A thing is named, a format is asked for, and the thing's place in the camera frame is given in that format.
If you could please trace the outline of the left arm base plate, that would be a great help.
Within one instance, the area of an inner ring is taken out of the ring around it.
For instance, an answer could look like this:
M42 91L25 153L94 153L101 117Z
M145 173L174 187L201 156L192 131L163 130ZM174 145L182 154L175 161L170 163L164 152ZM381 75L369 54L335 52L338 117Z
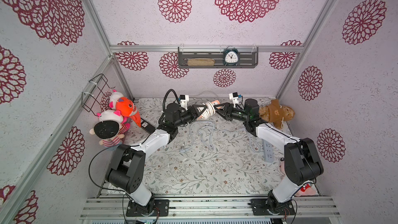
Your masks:
M165 217L169 215L170 201L152 199L146 206L129 201L126 217Z

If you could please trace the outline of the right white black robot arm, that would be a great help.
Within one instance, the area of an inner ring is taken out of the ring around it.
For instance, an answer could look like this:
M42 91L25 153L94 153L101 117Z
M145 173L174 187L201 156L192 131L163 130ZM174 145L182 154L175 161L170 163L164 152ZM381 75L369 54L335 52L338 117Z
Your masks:
M247 99L244 109L231 103L215 105L214 109L225 120L242 121L250 134L284 152L285 177L268 193L268 203L281 205L289 202L302 186L313 183L323 174L324 168L314 141L290 136L264 121L260 117L257 100Z

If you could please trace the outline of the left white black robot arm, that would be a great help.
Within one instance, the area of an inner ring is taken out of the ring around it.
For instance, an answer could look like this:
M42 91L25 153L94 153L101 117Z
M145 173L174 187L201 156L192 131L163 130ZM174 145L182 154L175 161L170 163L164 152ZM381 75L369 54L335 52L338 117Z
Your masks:
M163 110L163 117L156 130L137 145L119 145L113 153L105 179L122 189L135 203L147 206L152 193L142 182L146 159L155 151L169 144L182 125L195 122L208 107L191 105L186 108L170 103Z

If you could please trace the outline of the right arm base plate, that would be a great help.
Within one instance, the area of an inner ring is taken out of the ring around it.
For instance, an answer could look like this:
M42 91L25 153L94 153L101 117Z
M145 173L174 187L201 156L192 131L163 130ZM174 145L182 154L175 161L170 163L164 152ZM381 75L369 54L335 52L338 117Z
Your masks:
M274 199L254 198L248 205L251 207L255 216L272 216L272 215L294 215L296 213L294 204L289 201L279 203Z

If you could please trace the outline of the light blue power strip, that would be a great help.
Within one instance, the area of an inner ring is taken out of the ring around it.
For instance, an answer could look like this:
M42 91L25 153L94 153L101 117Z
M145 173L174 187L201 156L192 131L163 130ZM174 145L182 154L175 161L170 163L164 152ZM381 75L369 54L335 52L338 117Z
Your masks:
M186 153L193 147L193 144L195 142L194 134L193 134L193 126L195 124L204 124L204 126L200 127L197 130L197 134L199 135L200 141L202 142L202 144L205 147L208 147L211 151L215 150L215 146L212 143L213 134L215 132L221 132L224 134L226 134L226 133L236 134L239 132L246 131L246 129L244 129L244 128L234 130L234 131L230 131L230 130L226 130L226 129L223 129L223 130L218 129L218 128L216 128L216 124L212 121L202 120L202 121L194 122L194 123L190 124L190 127L189 127L189 137L191 138L191 142L188 146L182 146L179 150L180 153ZM274 161L274 152L273 152L272 145L269 142L267 142L266 140L262 140L262 144L263 144L262 151L263 151L265 162L268 162L268 163L273 162Z

